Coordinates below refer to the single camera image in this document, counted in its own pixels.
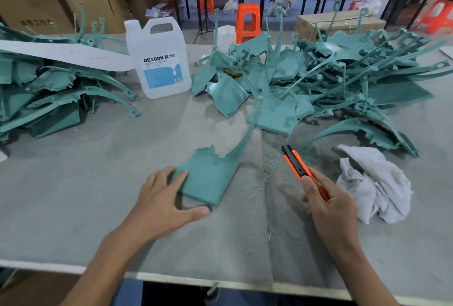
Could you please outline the person's right hand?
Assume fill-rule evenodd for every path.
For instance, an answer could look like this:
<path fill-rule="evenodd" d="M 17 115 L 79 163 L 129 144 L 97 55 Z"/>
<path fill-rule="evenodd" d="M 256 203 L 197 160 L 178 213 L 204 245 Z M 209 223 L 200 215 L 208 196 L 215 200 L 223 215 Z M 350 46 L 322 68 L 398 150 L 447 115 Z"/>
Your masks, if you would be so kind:
<path fill-rule="evenodd" d="M 315 228 L 327 250 L 330 246 L 347 242 L 360 244 L 356 219 L 357 207 L 352 197 L 318 170 L 311 167 L 309 170 L 330 197 L 327 202 L 322 198 L 320 208 L 311 208 L 308 204 Z"/>

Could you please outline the person's left hand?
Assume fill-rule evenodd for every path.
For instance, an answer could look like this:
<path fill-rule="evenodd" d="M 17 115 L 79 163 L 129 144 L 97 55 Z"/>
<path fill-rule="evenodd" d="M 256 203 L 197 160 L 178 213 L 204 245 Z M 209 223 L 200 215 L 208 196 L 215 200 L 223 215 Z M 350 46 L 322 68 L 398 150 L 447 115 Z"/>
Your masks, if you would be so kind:
<path fill-rule="evenodd" d="M 152 232 L 151 240 L 181 228 L 175 226 L 175 213 L 179 210 L 175 201 L 178 189 L 189 172 L 184 171 L 176 177 L 173 174 L 168 178 L 167 187 L 163 189 L 153 188 L 154 173 L 151 174 L 142 185 L 136 204 L 120 226 Z"/>

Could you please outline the orange utility knife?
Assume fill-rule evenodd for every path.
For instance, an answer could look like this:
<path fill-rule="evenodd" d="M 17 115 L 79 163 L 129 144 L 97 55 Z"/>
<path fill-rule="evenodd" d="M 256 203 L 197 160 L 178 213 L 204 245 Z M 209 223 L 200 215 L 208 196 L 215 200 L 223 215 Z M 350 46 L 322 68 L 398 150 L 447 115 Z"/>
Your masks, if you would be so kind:
<path fill-rule="evenodd" d="M 292 147 L 288 144 L 281 146 L 281 151 L 285 157 L 285 161 L 290 166 L 291 170 L 293 171 L 294 175 L 300 181 L 303 176 L 308 176 L 316 185 L 320 195 L 324 199 L 324 201 L 329 201 L 330 197 L 327 191 L 322 187 L 319 181 L 313 176 L 309 168 L 304 164 L 303 160 L 301 159 L 300 155 L 297 153 L 296 150 L 292 149 Z"/>

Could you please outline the teal plastic panel part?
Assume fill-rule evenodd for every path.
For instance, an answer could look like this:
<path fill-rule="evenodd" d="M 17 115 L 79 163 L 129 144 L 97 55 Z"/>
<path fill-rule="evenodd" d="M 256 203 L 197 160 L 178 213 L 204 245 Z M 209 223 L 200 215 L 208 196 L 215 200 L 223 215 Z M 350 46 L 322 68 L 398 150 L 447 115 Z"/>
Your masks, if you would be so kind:
<path fill-rule="evenodd" d="M 244 157 L 260 115 L 261 103 L 254 104 L 248 130 L 224 157 L 214 152 L 214 146 L 198 148 L 187 162 L 177 167 L 176 175 L 189 172 L 178 189 L 179 193 L 203 204 L 218 206 Z"/>

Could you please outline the person's right forearm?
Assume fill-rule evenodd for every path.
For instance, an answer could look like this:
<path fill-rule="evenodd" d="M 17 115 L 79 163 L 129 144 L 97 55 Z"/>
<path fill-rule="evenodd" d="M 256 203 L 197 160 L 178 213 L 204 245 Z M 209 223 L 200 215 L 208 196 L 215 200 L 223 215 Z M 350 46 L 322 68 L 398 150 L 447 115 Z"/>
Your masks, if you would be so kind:
<path fill-rule="evenodd" d="M 379 278 L 358 242 L 328 247 L 357 306 L 401 306 Z"/>

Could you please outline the person's left forearm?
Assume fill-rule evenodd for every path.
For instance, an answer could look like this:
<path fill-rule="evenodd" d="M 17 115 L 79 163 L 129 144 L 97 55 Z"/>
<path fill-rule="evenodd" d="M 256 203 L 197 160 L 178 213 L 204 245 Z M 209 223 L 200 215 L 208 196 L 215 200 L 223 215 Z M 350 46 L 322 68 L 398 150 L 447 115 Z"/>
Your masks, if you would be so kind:
<path fill-rule="evenodd" d="M 134 256 L 152 237 L 152 232 L 127 226 L 106 235 L 60 306 L 110 306 Z"/>

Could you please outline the teal plastic shavings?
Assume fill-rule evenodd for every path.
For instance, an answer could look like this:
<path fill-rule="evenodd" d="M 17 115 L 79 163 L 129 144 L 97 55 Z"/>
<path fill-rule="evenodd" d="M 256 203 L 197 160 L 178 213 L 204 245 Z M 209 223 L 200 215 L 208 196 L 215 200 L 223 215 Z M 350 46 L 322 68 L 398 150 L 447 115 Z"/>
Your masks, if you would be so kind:
<path fill-rule="evenodd" d="M 274 149 L 263 150 L 264 181 L 266 183 L 280 183 L 283 155 Z"/>

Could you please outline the white crumpled cloth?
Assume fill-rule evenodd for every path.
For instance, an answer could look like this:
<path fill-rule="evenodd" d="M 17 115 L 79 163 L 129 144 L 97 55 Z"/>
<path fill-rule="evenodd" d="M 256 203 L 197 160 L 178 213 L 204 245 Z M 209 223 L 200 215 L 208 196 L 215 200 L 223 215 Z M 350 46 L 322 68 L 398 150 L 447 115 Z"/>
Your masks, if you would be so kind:
<path fill-rule="evenodd" d="M 339 160 L 336 184 L 355 201 L 357 219 L 365 224 L 375 215 L 388 224 L 405 220 L 413 191 L 403 171 L 377 148 L 340 144 L 336 149 L 347 155 Z"/>

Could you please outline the grey felt table mat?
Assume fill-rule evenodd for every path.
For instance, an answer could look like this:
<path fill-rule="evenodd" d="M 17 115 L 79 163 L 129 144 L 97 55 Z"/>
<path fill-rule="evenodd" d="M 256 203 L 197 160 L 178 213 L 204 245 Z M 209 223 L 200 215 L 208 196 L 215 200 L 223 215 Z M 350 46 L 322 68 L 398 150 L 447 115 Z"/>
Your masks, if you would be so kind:
<path fill-rule="evenodd" d="M 0 266 L 81 274 L 148 175 L 197 148 L 214 145 L 223 156 L 247 131 L 253 100 L 226 119 L 208 95 L 152 101 L 134 71 L 118 79 L 137 92 L 141 116 L 108 102 L 79 126 L 38 140 L 22 135 L 6 147 Z M 359 238 L 400 303 L 453 306 L 453 73 L 420 85 L 434 98 L 390 115 L 420 157 L 384 152 L 411 182 L 411 210 L 396 224 L 359 223 Z M 264 149 L 280 153 L 273 135 L 255 130 L 213 213 L 146 246 L 127 276 L 348 299 L 284 159 L 280 183 L 264 181 Z"/>

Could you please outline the large pile of teal parts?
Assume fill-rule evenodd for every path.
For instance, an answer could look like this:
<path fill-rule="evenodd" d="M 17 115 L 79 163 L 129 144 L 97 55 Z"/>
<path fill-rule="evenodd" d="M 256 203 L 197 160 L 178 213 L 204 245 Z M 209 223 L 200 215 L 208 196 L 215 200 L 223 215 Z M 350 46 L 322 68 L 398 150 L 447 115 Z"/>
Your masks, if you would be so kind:
<path fill-rule="evenodd" d="M 192 75 L 194 96 L 207 92 L 216 108 L 230 117 L 249 95 L 258 102 L 258 115 L 249 122 L 262 130 L 289 136 L 306 117 L 333 116 L 336 111 L 350 115 L 314 136 L 305 145 L 330 134 L 361 131 L 371 144 L 384 149 L 405 149 L 418 158 L 419 151 L 388 117 L 401 106 L 430 99 L 433 95 L 418 81 L 453 73 L 449 61 L 420 67 L 416 58 L 444 45 L 428 46 L 425 39 L 405 29 L 389 35 L 384 29 L 361 29 L 367 8 L 360 9 L 357 24 L 349 32 L 331 29 L 339 10 L 334 4 L 333 19 L 321 31 L 318 22 L 315 40 L 299 39 L 281 47 L 283 19 L 274 47 L 271 36 L 262 32 L 255 38 L 230 45 L 227 52 L 212 46 L 211 53 L 195 62 Z"/>

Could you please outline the small pile of teal parts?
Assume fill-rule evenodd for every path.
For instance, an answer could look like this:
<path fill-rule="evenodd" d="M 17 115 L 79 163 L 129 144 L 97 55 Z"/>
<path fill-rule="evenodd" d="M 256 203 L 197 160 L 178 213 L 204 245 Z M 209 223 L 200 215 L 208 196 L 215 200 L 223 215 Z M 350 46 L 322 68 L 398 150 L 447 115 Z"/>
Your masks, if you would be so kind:
<path fill-rule="evenodd" d="M 111 92 L 130 100 L 136 93 L 116 80 L 117 72 L 60 62 L 0 48 L 0 144 L 16 130 L 39 139 L 81 123 L 81 113 L 94 114 L 102 102 L 119 103 L 129 116 L 140 112 Z"/>

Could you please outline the white plastic bag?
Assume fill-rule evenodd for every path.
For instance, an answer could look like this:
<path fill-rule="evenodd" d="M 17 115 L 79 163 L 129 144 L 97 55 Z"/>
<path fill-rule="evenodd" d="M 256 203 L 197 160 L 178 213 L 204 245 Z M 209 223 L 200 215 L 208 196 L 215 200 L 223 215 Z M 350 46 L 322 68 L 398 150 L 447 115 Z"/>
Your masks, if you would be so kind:
<path fill-rule="evenodd" d="M 228 53 L 230 45 L 236 44 L 235 26 L 225 25 L 219 27 L 215 44 L 219 51 Z"/>

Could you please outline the white paper strip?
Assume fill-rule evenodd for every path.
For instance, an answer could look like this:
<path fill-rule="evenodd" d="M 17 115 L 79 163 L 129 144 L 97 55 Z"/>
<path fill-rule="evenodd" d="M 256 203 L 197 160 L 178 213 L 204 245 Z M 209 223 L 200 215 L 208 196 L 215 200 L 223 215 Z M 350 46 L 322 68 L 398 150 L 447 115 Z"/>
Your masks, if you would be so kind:
<path fill-rule="evenodd" d="M 0 50 L 110 72 L 126 72 L 134 69 L 134 62 L 129 55 L 82 44 L 0 40 Z"/>

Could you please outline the flat cardboard box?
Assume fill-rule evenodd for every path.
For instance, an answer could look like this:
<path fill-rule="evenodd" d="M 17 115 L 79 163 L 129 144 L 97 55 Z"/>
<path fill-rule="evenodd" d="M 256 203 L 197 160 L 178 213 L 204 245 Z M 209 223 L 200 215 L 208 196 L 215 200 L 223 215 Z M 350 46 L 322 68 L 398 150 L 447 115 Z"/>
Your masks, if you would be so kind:
<path fill-rule="evenodd" d="M 361 18 L 361 28 L 358 31 L 359 15 L 360 10 L 341 11 L 337 14 L 331 12 L 301 15 L 296 20 L 295 32 L 298 34 L 299 39 L 315 42 L 319 38 L 315 24 L 317 24 L 321 34 L 326 34 L 329 27 L 331 27 L 329 36 L 334 35 L 338 31 L 349 35 L 362 34 L 367 30 L 383 29 L 386 25 L 386 21 L 380 18 L 365 16 Z"/>

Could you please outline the brown cardboard box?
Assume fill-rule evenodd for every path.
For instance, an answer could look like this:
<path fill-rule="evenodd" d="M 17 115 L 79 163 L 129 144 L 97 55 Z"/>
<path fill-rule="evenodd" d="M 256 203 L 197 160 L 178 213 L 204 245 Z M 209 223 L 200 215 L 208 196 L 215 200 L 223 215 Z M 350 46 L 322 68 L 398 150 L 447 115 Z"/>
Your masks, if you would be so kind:
<path fill-rule="evenodd" d="M 80 28 L 82 22 L 81 10 L 77 7 L 81 3 L 85 13 L 87 29 L 92 22 L 105 19 L 105 34 L 124 34 L 124 22 L 133 19 L 127 0 L 57 0 L 63 11 L 64 25 L 58 24 L 63 34 L 74 32 Z"/>
<path fill-rule="evenodd" d="M 29 34 L 71 34 L 75 30 L 65 0 L 0 0 L 0 22 Z"/>

